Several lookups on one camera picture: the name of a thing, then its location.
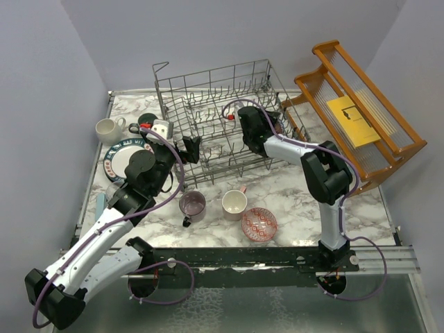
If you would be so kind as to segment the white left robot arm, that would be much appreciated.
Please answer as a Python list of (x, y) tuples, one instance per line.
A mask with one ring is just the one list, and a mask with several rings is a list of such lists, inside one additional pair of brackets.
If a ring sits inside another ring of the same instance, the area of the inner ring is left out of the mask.
[(43, 271), (34, 268), (24, 282), (34, 306), (36, 329), (54, 325), (69, 327), (86, 304), (123, 275), (156, 271), (166, 260), (154, 258), (153, 247), (139, 237), (129, 239), (115, 254), (107, 256), (117, 240), (128, 234), (147, 214), (176, 197), (155, 202), (174, 164), (183, 165), (180, 152), (159, 134), (149, 133), (152, 149), (133, 153), (126, 167), (126, 180), (115, 191), (96, 223), (70, 250)]

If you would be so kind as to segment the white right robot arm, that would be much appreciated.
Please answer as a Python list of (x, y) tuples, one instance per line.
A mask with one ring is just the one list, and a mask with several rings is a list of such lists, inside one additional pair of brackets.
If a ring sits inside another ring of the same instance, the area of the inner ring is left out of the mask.
[(278, 134), (278, 119), (272, 112), (254, 106), (237, 111), (244, 144), (257, 155), (302, 167), (307, 188), (318, 202), (321, 239), (318, 262), (326, 271), (343, 264), (350, 241), (343, 231), (343, 200), (348, 194), (352, 174), (335, 144), (308, 144)]

